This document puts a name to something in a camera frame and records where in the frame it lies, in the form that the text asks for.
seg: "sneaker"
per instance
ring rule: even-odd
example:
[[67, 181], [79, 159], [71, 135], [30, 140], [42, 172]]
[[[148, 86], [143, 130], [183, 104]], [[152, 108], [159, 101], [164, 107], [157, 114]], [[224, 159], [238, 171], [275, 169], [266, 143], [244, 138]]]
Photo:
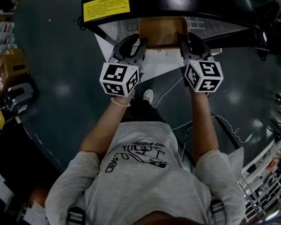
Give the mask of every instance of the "sneaker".
[[276, 94], [276, 98], [281, 101], [281, 95], [280, 94]]
[[151, 104], [153, 102], [153, 90], [152, 89], [146, 90], [142, 99], [147, 100]]

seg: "dark floor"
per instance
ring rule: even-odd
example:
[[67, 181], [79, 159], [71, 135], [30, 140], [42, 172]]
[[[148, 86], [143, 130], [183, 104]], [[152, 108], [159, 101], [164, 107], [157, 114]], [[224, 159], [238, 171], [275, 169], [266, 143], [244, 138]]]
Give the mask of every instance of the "dark floor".
[[[77, 26], [80, 15], [81, 0], [25, 0], [14, 18], [15, 42], [24, 50], [40, 92], [21, 119], [40, 150], [60, 170], [76, 155], [110, 99], [99, 83], [104, 57], [94, 34]], [[244, 146], [247, 164], [273, 139], [266, 129], [273, 127], [269, 118], [281, 121], [277, 115], [281, 108], [274, 99], [281, 92], [281, 56], [271, 55], [262, 62], [253, 48], [230, 48], [215, 59], [221, 62], [224, 81], [209, 98], [211, 111], [227, 119], [234, 130], [240, 128], [242, 141], [260, 130], [257, 145], [257, 132], [248, 143], [238, 143]], [[180, 77], [179, 69], [172, 71], [138, 85], [137, 93], [152, 88], [156, 103]], [[182, 81], [158, 109], [172, 128], [191, 120], [190, 95]], [[216, 121], [214, 125], [220, 150], [232, 152], [232, 143]], [[187, 128], [175, 130], [181, 141]]]

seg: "black pants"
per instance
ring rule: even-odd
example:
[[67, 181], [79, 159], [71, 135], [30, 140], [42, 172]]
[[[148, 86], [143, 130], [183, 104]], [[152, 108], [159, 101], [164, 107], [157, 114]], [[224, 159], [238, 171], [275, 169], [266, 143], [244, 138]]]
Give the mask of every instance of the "black pants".
[[153, 108], [147, 100], [135, 101], [131, 99], [130, 104], [131, 106], [126, 109], [121, 122], [158, 121], [166, 123], [158, 110]]

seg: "white cube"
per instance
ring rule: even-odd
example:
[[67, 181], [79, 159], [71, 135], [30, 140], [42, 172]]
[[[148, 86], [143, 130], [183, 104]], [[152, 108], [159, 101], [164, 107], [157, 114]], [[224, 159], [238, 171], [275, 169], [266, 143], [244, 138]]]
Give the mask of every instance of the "white cube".
[[185, 77], [195, 92], [215, 92], [224, 79], [219, 62], [189, 60]]
[[107, 94], [127, 97], [139, 80], [138, 66], [107, 62], [103, 64], [100, 83]]

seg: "white shoe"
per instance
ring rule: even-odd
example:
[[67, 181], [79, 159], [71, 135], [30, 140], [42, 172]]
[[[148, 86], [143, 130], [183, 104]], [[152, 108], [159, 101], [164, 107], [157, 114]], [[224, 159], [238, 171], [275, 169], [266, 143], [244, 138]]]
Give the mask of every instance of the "white shoe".
[[153, 102], [153, 90], [152, 89], [146, 90], [142, 99], [147, 100], [151, 104]]

